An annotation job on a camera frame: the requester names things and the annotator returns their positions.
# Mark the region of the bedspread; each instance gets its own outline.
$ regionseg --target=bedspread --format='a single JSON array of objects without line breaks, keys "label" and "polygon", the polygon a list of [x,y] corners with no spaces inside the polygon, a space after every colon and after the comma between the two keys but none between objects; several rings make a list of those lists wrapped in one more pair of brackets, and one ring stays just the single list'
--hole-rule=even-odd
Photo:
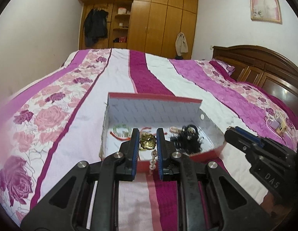
[{"label": "bedspread", "polygon": [[[281,101],[232,80],[215,61],[168,60],[125,49],[81,50],[64,66],[21,91],[0,110],[0,203],[23,217],[78,161],[100,161],[108,92],[154,93],[202,99],[222,130],[240,126],[296,150],[298,119]],[[284,139],[267,126],[286,119]],[[266,188],[244,154],[227,144],[219,164],[260,204]],[[176,185],[139,174],[119,185],[120,230],[175,230]]]}]

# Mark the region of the wooden wardrobe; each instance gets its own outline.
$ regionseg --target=wooden wardrobe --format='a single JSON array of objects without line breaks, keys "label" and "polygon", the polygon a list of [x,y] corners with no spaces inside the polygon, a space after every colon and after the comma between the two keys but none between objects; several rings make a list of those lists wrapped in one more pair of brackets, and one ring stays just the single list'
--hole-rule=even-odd
[{"label": "wooden wardrobe", "polygon": [[[198,0],[81,0],[84,9],[81,20],[79,49],[85,49],[84,20],[91,9],[108,11],[108,38],[101,39],[93,48],[128,48],[162,57],[176,56],[175,41],[183,32],[190,59],[193,49]],[[129,15],[117,15],[118,7],[130,9]],[[123,22],[127,28],[119,28]],[[127,43],[113,43],[120,36],[127,36]]]}]

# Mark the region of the hanging towel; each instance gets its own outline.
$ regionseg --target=hanging towel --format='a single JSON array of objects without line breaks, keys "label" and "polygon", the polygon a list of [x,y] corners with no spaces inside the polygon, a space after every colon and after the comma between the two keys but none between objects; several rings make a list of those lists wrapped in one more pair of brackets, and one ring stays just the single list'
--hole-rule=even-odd
[{"label": "hanging towel", "polygon": [[176,39],[176,52],[177,52],[178,56],[181,56],[182,53],[188,52],[185,35],[182,32],[180,32],[178,34],[177,39]]}]

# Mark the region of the gold pendant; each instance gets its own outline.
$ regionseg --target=gold pendant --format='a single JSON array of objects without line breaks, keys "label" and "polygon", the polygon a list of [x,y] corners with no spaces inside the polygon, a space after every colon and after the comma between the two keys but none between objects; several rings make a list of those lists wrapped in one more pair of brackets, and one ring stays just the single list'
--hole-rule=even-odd
[{"label": "gold pendant", "polygon": [[156,138],[154,135],[146,132],[142,132],[140,136],[140,146],[143,149],[154,149],[156,145]]}]

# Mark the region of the red item on shelf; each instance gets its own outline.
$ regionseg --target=red item on shelf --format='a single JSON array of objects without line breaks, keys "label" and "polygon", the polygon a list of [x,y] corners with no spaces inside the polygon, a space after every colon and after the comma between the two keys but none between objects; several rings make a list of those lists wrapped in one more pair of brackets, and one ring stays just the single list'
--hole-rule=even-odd
[{"label": "red item on shelf", "polygon": [[126,42],[126,37],[119,37],[119,42]]}]

